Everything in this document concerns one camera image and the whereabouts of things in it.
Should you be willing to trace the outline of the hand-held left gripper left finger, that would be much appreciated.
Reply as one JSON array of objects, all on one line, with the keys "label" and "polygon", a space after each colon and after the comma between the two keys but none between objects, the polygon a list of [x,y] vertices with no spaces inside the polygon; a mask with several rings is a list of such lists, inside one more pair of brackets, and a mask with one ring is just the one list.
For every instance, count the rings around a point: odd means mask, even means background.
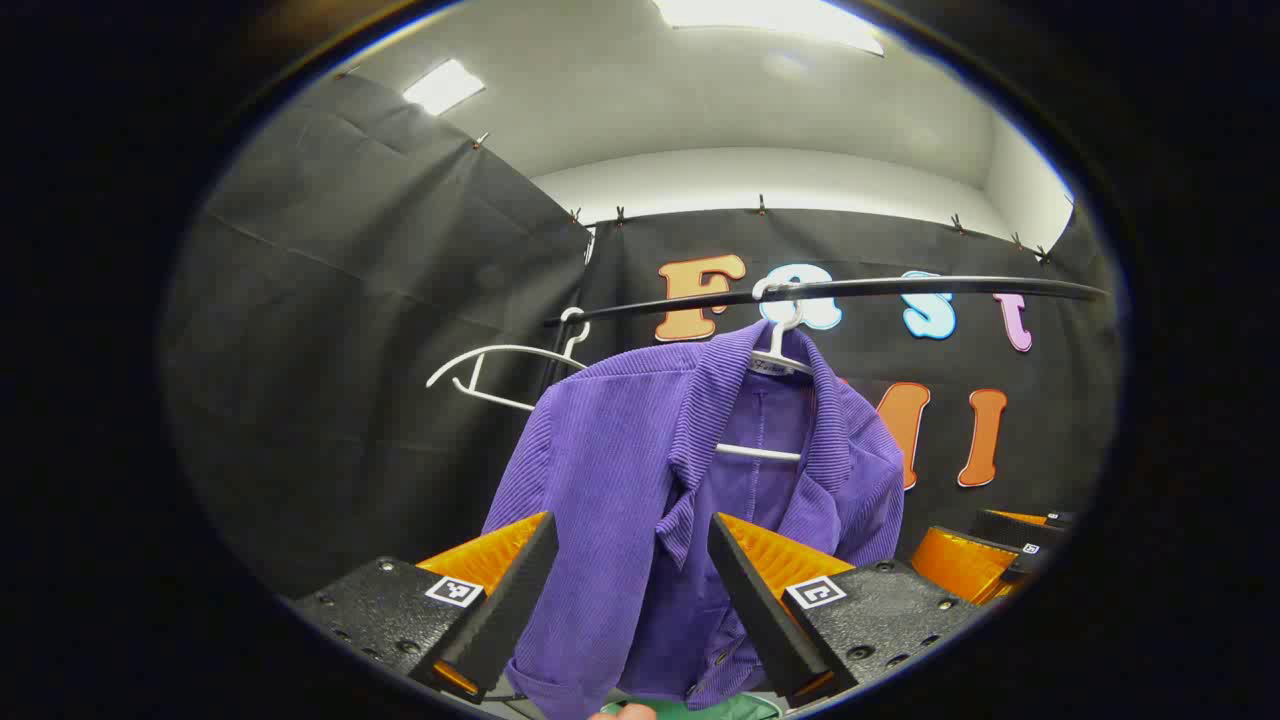
[{"label": "hand-held left gripper left finger", "polygon": [[495,689],[558,553],[538,512],[420,562],[383,556],[292,607],[330,638],[472,705]]}]

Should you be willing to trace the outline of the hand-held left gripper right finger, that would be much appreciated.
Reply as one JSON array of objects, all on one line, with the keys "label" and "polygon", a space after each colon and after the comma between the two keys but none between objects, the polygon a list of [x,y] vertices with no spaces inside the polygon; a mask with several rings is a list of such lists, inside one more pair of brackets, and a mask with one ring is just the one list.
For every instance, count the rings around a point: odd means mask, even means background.
[{"label": "hand-held left gripper right finger", "polygon": [[905,565],[855,568],[724,512],[707,539],[768,687],[794,708],[901,673],[982,615]]}]

